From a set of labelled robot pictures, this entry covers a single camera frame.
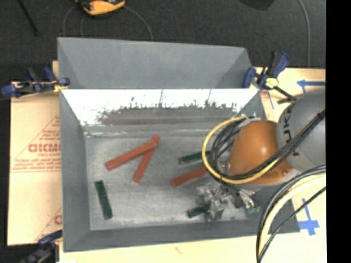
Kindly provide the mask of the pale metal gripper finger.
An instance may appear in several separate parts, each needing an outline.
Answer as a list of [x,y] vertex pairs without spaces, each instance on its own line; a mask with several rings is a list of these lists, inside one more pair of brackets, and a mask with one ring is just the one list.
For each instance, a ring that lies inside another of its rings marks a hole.
[[196,188],[196,203],[199,205],[210,202],[216,195],[213,186],[199,186]]
[[216,222],[222,218],[223,211],[223,206],[210,206],[210,208],[205,212],[205,220],[207,222]]

